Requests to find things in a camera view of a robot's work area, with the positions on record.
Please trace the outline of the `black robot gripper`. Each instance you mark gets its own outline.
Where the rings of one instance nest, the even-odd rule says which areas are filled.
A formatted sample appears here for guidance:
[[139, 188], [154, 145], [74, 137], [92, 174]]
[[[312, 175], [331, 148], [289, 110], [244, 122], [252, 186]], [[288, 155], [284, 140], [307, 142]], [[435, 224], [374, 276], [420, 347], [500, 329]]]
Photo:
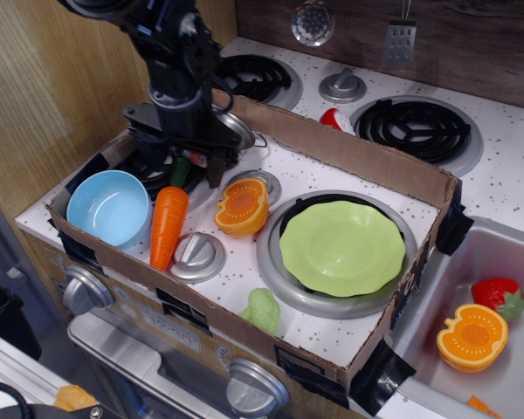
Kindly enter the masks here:
[[[214, 107], [206, 98], [176, 106], [157, 101], [129, 105], [123, 110], [123, 115], [128, 119], [129, 130], [147, 165], [156, 172], [162, 172], [170, 142], [191, 139], [203, 120], [214, 113]], [[229, 104], [222, 108], [223, 112], [230, 111], [231, 107], [232, 104]], [[225, 171], [225, 151], [213, 151], [205, 170], [211, 189], [220, 185]]]

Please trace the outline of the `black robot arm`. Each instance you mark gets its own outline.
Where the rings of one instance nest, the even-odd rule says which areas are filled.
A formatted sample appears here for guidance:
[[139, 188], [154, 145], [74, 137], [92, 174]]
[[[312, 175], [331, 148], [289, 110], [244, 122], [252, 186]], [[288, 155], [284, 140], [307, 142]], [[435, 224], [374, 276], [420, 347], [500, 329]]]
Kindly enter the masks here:
[[80, 17], [109, 22], [129, 36], [148, 68], [146, 104], [124, 115], [146, 162], [159, 167], [171, 149], [206, 170], [212, 188], [238, 162], [239, 135], [222, 117], [233, 104], [216, 106], [214, 88], [231, 95], [216, 74], [221, 46], [193, 1], [64, 1]]

